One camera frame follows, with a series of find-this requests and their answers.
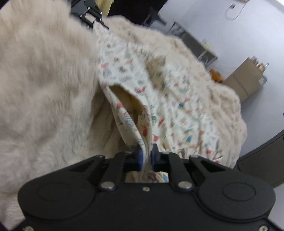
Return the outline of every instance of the circular joint cover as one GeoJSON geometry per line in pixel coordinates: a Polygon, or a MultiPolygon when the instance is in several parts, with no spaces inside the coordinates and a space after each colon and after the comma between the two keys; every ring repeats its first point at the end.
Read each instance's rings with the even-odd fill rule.
{"type": "Polygon", "coordinates": [[[18,193],[18,202],[30,216],[61,220],[83,211],[94,199],[95,189],[74,172],[61,172],[34,179],[18,193]]]}
{"type": "Polygon", "coordinates": [[[198,197],[213,213],[234,220],[261,217],[275,203],[274,190],[268,183],[233,170],[210,174],[198,197]]]}

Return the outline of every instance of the cardboard box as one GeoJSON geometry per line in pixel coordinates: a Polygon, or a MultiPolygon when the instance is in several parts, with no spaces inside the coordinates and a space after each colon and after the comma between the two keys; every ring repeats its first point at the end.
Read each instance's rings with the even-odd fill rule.
{"type": "Polygon", "coordinates": [[[265,77],[254,63],[246,59],[222,84],[234,89],[243,102],[266,82],[263,78],[265,77]]]}

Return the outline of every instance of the cable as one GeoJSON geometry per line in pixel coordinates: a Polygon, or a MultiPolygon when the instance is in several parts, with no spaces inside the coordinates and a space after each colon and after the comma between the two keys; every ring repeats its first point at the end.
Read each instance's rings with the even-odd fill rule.
{"type": "Polygon", "coordinates": [[[230,17],[227,16],[227,13],[228,13],[229,9],[231,9],[231,7],[229,7],[229,8],[226,10],[226,12],[225,12],[225,18],[226,18],[227,20],[230,20],[230,21],[236,20],[236,19],[239,17],[239,15],[241,14],[241,12],[243,11],[243,9],[245,8],[245,6],[246,6],[247,3],[248,3],[248,2],[246,2],[246,3],[244,4],[243,8],[241,9],[241,11],[239,12],[239,14],[238,14],[235,18],[230,18],[230,17]]]}

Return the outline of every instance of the white fabric with colorful print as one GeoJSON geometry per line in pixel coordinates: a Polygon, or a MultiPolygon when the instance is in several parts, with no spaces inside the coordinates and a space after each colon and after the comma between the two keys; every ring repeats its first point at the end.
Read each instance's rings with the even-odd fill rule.
{"type": "Polygon", "coordinates": [[[181,158],[200,155],[219,162],[222,147],[217,130],[206,113],[191,74],[168,63],[144,45],[127,42],[98,24],[94,32],[101,47],[100,86],[111,104],[124,142],[143,150],[144,168],[135,181],[165,182],[167,174],[154,173],[150,151],[172,151],[181,158]]]}

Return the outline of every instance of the orange object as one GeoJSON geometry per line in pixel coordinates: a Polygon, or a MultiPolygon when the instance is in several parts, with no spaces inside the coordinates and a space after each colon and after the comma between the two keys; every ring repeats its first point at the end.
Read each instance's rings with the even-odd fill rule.
{"type": "Polygon", "coordinates": [[[224,78],[221,76],[219,72],[215,71],[214,69],[211,69],[209,72],[214,82],[222,83],[224,81],[224,78]]]}

